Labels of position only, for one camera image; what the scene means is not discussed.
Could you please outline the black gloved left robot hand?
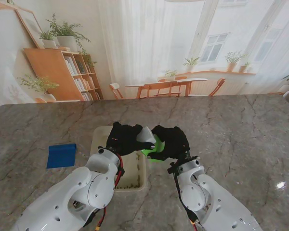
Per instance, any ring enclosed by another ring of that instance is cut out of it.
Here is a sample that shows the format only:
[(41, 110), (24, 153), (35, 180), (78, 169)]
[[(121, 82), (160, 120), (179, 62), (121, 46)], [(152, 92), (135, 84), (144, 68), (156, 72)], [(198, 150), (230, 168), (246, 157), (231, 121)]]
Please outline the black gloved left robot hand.
[(137, 135), (142, 129), (143, 127), (138, 124), (131, 126), (113, 123), (105, 148), (120, 156), (129, 155), (134, 151), (154, 149), (155, 146), (151, 142), (137, 141)]

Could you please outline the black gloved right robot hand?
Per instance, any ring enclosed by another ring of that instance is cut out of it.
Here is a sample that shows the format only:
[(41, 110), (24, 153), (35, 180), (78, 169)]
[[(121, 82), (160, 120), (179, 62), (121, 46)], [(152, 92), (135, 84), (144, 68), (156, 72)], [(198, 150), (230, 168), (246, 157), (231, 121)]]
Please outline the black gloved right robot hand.
[(157, 125), (152, 129), (152, 133), (164, 143), (164, 149), (159, 153), (149, 153), (148, 156), (151, 159), (161, 161), (165, 161), (168, 158), (179, 159), (184, 157), (190, 150), (189, 142), (185, 133), (177, 126), (173, 128), (165, 128), (161, 125)]

